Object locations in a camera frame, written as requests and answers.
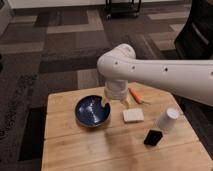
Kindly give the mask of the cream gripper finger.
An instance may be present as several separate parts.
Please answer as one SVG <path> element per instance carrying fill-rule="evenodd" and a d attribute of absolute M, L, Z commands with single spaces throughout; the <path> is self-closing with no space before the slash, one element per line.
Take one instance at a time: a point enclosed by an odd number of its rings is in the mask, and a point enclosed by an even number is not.
<path fill-rule="evenodd" d="M 130 108 L 130 99 L 127 96 L 125 99 L 121 100 L 121 103 L 126 107 L 126 108 Z"/>
<path fill-rule="evenodd" d="M 109 102 L 110 102 L 110 100 L 107 97 L 103 96 L 102 100 L 101 100 L 101 106 L 105 107 L 105 105 Z"/>

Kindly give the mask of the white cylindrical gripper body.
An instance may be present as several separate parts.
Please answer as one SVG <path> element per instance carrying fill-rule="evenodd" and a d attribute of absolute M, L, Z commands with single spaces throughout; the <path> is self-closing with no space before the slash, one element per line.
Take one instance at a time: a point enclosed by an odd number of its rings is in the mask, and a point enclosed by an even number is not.
<path fill-rule="evenodd" d="M 123 100 L 128 95 L 128 82 L 125 80 L 107 80 L 104 93 L 110 100 Z"/>

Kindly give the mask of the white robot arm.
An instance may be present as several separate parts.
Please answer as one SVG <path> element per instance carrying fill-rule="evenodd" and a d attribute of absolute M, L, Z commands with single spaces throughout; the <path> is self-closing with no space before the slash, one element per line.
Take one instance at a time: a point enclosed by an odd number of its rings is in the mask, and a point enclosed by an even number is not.
<path fill-rule="evenodd" d="M 124 100 L 133 81 L 213 106 L 213 60 L 140 60 L 120 44 L 98 58 L 97 68 L 107 100 Z"/>

